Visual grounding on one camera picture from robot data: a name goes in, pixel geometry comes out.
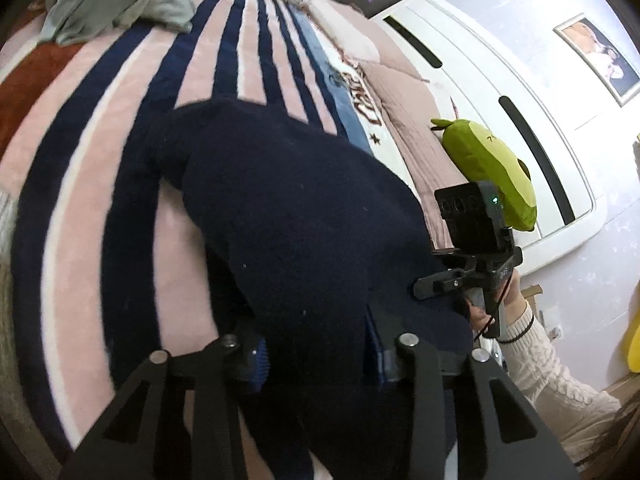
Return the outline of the white knit sleeve forearm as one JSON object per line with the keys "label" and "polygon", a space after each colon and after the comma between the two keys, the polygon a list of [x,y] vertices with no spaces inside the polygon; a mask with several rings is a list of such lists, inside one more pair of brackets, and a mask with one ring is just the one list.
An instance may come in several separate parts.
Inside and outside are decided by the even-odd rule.
{"label": "white knit sleeve forearm", "polygon": [[529,308],[508,326],[500,348],[512,382],[574,464],[583,465],[613,425],[620,401],[570,374]]}

